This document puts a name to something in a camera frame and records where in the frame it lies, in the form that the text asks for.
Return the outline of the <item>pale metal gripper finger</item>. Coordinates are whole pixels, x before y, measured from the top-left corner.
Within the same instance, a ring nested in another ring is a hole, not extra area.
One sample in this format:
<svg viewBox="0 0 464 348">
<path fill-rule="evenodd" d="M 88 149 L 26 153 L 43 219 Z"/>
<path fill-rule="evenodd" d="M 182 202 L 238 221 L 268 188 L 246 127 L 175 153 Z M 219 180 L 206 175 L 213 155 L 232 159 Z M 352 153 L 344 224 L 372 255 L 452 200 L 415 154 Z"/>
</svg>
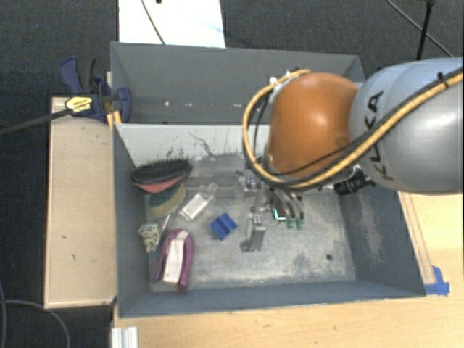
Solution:
<svg viewBox="0 0 464 348">
<path fill-rule="evenodd" d="M 246 238 L 240 243 L 242 252 L 260 251 L 267 228 L 262 222 L 262 217 L 257 214 L 249 215 L 246 225 Z"/>
<path fill-rule="evenodd" d="M 239 192 L 243 194 L 255 193 L 258 190 L 258 182 L 251 170 L 237 170 L 237 185 Z"/>
</svg>

